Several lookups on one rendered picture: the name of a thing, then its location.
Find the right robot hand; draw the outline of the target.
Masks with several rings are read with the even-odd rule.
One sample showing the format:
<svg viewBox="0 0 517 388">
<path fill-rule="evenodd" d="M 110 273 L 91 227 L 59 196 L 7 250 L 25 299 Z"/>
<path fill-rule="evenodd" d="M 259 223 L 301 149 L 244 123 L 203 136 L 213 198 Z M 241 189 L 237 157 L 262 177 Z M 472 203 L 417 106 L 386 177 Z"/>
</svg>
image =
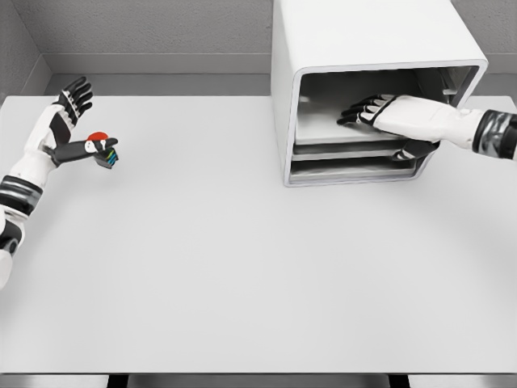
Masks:
<svg viewBox="0 0 517 388">
<path fill-rule="evenodd" d="M 337 124 L 365 124 L 384 133 L 406 137 L 391 159 L 412 161 L 433 154 L 440 145 L 431 118 L 444 105 L 410 95 L 374 95 L 341 112 Z"/>
</svg>

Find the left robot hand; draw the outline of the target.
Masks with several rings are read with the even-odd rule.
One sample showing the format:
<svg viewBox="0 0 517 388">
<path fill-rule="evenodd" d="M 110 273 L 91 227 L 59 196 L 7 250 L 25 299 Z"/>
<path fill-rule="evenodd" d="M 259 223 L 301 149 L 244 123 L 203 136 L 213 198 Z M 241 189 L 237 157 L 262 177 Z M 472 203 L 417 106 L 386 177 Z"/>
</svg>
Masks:
<svg viewBox="0 0 517 388">
<path fill-rule="evenodd" d="M 56 166 L 94 158 L 99 151 L 118 143 L 109 137 L 106 141 L 72 141 L 72 131 L 83 114 L 92 108 L 94 93 L 85 76 L 66 86 L 57 100 L 44 109 L 26 143 L 29 151 L 47 154 Z"/>
</svg>

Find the grey cabinet drawer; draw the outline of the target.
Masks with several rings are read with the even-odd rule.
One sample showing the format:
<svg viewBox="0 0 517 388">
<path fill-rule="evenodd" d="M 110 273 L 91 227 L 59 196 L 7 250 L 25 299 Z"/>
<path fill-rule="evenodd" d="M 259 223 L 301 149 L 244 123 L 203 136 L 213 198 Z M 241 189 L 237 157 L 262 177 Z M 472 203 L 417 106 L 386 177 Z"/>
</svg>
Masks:
<svg viewBox="0 0 517 388">
<path fill-rule="evenodd" d="M 294 162 L 291 168 L 292 183 L 323 180 L 369 180 L 412 176 L 417 162 L 392 161 L 389 158 L 348 158 Z"/>
<path fill-rule="evenodd" d="M 366 124 L 338 125 L 337 112 L 298 112 L 295 143 L 299 146 L 401 140 Z"/>
<path fill-rule="evenodd" d="M 340 158 L 385 157 L 400 150 L 408 141 L 370 141 L 338 144 L 294 145 L 293 161 L 330 160 Z"/>
</svg>

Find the white tabletop storage cabinet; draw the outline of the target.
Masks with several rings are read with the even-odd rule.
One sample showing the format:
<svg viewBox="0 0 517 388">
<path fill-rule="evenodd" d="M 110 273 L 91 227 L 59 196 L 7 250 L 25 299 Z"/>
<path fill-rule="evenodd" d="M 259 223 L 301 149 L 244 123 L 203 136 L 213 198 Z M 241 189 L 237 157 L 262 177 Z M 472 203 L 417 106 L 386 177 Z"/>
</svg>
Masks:
<svg viewBox="0 0 517 388">
<path fill-rule="evenodd" d="M 282 178 L 289 187 L 415 179 L 292 183 L 298 112 L 341 112 L 373 95 L 463 106 L 488 60 L 451 0 L 274 0 L 271 97 Z"/>
</svg>

